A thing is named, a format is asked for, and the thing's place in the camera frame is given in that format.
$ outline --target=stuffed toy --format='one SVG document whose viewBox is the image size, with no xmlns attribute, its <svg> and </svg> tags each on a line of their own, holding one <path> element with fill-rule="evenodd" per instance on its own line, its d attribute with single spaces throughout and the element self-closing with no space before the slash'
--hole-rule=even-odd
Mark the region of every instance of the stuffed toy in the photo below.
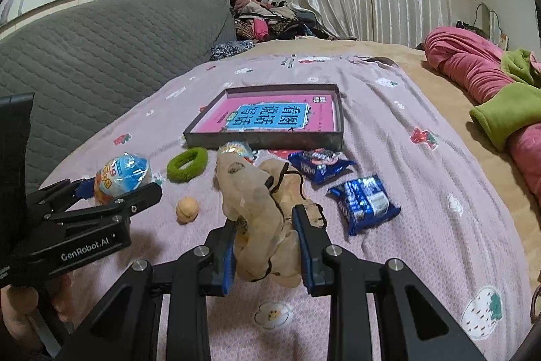
<svg viewBox="0 0 541 361">
<path fill-rule="evenodd" d="M 291 212 L 303 204 L 312 225 L 325 228 L 323 209 L 302 194 L 302 176 L 278 159 L 256 167 L 236 153 L 218 153 L 216 178 L 222 209 L 237 224 L 234 254 L 245 281 L 270 276 L 285 287 L 301 282 L 299 236 Z"/>
</svg>

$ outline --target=snack packet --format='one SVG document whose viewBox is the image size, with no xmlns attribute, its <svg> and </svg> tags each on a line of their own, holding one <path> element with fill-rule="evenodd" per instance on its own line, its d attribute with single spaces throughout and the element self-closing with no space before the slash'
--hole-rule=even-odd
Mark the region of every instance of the snack packet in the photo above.
<svg viewBox="0 0 541 361">
<path fill-rule="evenodd" d="M 289 154 L 289 162 L 315 184 L 323 184 L 345 170 L 355 161 L 340 159 L 339 154 L 327 149 L 305 150 Z"/>
<path fill-rule="evenodd" d="M 254 163 L 254 152 L 252 151 L 250 145 L 245 141 L 230 141 L 229 143 L 225 143 L 223 146 L 220 146 L 220 148 L 218 149 L 218 153 L 221 154 L 230 152 L 235 152 L 251 164 Z"/>
<path fill-rule="evenodd" d="M 389 202 L 378 175 L 345 181 L 328 192 L 335 196 L 338 208 L 348 220 L 350 236 L 394 218 L 401 210 Z"/>
<path fill-rule="evenodd" d="M 152 181 L 147 159 L 124 153 L 113 158 L 98 170 L 94 180 L 94 199 L 105 205 L 117 196 L 135 190 Z"/>
</svg>

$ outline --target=gray box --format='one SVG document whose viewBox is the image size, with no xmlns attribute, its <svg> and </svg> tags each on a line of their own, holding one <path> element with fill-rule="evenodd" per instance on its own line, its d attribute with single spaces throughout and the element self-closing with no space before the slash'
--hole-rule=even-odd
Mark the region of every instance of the gray box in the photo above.
<svg viewBox="0 0 541 361">
<path fill-rule="evenodd" d="M 294 132 L 294 131 L 232 131 L 232 132 L 193 132 L 197 124 L 215 109 L 224 95 L 247 95 L 257 93 L 325 93 L 332 95 L 334 105 L 333 132 Z M 324 148 L 333 151 L 341 151 L 344 140 L 344 114 L 340 90 L 335 84 L 290 84 L 290 85 L 265 85 L 233 87 L 224 89 L 205 110 L 194 119 L 184 131 L 184 137 L 188 147 L 204 147 L 206 149 L 218 149 L 230 141 L 246 141 L 253 149 L 271 150 L 313 150 Z"/>
</svg>

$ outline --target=green scrunchie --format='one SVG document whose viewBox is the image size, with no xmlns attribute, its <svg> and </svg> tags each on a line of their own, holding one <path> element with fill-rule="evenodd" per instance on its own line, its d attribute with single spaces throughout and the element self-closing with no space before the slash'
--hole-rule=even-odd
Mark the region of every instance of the green scrunchie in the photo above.
<svg viewBox="0 0 541 361">
<path fill-rule="evenodd" d="M 181 168 L 190 161 L 190 165 Z M 188 182 L 201 175 L 207 163 L 208 153 L 206 149 L 202 147 L 188 149 L 169 161 L 167 164 L 167 179 L 172 182 Z"/>
</svg>

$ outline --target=quilted cushion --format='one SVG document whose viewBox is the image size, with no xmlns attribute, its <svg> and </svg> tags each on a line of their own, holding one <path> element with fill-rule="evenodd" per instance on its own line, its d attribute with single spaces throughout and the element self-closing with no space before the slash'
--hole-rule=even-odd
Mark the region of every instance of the quilted cushion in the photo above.
<svg viewBox="0 0 541 361">
<path fill-rule="evenodd" d="M 225 0 L 97 0 L 0 41 L 0 96 L 36 92 L 26 191 L 96 132 L 235 39 Z"/>
</svg>

